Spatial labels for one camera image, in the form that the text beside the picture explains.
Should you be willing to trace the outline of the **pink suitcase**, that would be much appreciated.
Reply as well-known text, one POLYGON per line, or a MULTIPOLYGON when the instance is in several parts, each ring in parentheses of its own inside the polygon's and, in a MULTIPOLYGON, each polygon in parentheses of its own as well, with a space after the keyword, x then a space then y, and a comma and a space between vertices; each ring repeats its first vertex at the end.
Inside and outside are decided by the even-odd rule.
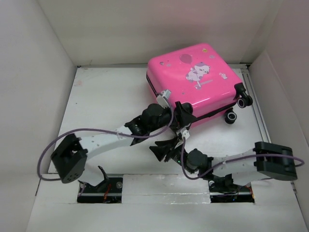
POLYGON ((233 107, 253 104, 241 78, 207 43, 169 52, 148 61, 146 79, 154 94, 168 89, 169 102, 196 117, 192 126, 223 116, 233 124, 233 107))

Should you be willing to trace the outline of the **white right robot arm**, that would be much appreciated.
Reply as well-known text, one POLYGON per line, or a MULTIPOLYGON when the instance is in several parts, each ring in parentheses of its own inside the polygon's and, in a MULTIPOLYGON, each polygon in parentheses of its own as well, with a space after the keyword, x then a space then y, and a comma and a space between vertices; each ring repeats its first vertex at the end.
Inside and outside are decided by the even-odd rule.
POLYGON ((252 181, 297 180, 293 150, 283 145, 256 142, 253 149, 238 155, 210 157, 196 148, 187 152, 184 143, 173 138, 156 142, 150 150, 159 161, 179 164, 188 179, 206 180, 210 189, 222 194, 234 193, 252 181))

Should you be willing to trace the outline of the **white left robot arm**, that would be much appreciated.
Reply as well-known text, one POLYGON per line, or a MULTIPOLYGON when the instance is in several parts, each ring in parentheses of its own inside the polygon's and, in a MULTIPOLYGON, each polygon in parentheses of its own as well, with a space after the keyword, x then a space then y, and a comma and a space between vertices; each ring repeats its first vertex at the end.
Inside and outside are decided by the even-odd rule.
POLYGON ((154 137, 156 130, 163 133, 167 129, 178 131, 187 128, 195 119, 192 105, 188 102, 178 101, 175 107, 167 102, 152 103, 141 115, 115 130, 97 129, 96 135, 80 138, 75 132, 65 133, 64 139, 51 154, 51 160, 62 183, 77 180, 101 192, 110 181, 101 166, 98 167, 101 175, 87 167, 91 158, 120 147, 139 144, 154 137))

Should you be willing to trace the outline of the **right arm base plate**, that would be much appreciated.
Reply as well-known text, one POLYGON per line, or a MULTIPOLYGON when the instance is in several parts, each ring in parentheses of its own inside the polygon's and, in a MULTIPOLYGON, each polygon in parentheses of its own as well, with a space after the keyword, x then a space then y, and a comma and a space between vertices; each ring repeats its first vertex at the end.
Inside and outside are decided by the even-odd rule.
POLYGON ((208 180, 211 203, 254 203, 251 185, 240 186, 233 182, 231 175, 214 176, 208 180))

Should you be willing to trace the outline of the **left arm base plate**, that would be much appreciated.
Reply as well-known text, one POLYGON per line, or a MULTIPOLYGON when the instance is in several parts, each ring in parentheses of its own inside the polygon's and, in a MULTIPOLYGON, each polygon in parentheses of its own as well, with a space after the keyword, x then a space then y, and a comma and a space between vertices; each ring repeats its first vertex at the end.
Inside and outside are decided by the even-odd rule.
POLYGON ((121 203, 122 202, 122 189, 123 189, 123 176, 114 175, 110 176, 110 183, 107 184, 103 190, 97 190, 90 184, 80 184, 79 192, 77 195, 78 203, 121 203))

